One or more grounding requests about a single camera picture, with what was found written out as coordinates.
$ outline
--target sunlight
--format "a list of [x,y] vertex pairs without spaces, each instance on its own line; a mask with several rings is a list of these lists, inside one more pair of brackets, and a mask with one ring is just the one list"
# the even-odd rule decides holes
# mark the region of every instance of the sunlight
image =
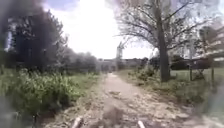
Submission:
[[[68,10],[57,10],[47,4],[44,7],[62,21],[64,34],[69,35],[68,45],[75,52],[90,52],[97,58],[115,58],[122,39],[114,37],[119,34],[118,25],[105,0],[80,0],[76,7]],[[142,58],[150,54],[148,47],[136,46],[125,49],[123,57]]]

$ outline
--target grass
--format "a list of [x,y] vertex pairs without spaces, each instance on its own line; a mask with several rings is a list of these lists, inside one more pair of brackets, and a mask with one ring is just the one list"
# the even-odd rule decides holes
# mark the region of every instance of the grass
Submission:
[[94,74],[74,76],[4,70],[0,92],[22,117],[45,117],[73,105],[96,84]]
[[[146,71],[123,70],[118,72],[127,82],[134,83],[149,91],[156,91],[157,93],[174,99],[175,101],[185,105],[200,104],[210,95],[210,73],[205,70],[205,80],[189,81],[189,71],[172,71],[172,76],[175,79],[166,83],[160,83],[158,75],[148,76]],[[218,85],[224,75],[224,69],[215,69],[215,81]]]

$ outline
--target pole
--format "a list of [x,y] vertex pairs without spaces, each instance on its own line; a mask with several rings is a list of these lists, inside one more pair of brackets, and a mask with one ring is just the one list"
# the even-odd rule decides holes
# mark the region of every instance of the pole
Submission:
[[190,41],[190,52],[189,52],[189,58],[190,58],[190,66],[189,66],[189,70],[190,70],[190,81],[193,80],[193,71],[192,71],[192,67],[193,67],[193,63],[192,63],[193,49],[194,49],[194,43],[191,40]]

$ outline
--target dirt path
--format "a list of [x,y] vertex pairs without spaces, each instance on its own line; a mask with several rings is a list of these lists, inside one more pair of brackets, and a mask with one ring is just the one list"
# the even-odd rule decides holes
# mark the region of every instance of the dirt path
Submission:
[[[124,125],[125,128],[137,128],[138,120],[141,120],[146,128],[224,128],[224,125],[208,117],[192,116],[190,108],[175,106],[154,93],[149,94],[143,89],[126,83],[112,73],[108,74],[97,88],[94,88],[89,98],[91,104],[88,104],[88,110],[73,115],[73,117],[83,115],[82,128],[98,128],[101,124],[97,122],[108,122],[108,120],[112,122],[115,120],[113,123],[118,124],[117,119],[114,118],[119,118],[119,113],[123,113],[123,117],[118,126]],[[112,110],[107,120],[103,119],[107,110],[113,107],[122,112],[116,113]]]

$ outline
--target vegetation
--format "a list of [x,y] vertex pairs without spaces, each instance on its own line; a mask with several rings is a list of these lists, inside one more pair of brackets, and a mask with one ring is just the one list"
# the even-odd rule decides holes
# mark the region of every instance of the vegetation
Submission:
[[[223,69],[216,69],[216,85],[220,85],[221,78],[223,76]],[[189,81],[189,71],[172,71],[173,79],[166,83],[161,83],[158,75],[152,75],[152,70],[123,70],[120,71],[120,76],[129,82],[135,83],[137,86],[141,86],[144,89],[150,91],[156,91],[159,94],[169,97],[171,100],[175,100],[185,105],[196,105],[207,100],[210,96],[210,72],[205,71],[206,80],[200,79],[195,81]]]
[[4,94],[21,116],[49,116],[69,107],[97,81],[93,74],[64,76],[27,70],[5,71],[1,78]]
[[41,2],[12,0],[0,22],[0,95],[24,118],[73,105],[99,73],[94,56],[67,47],[63,24]]

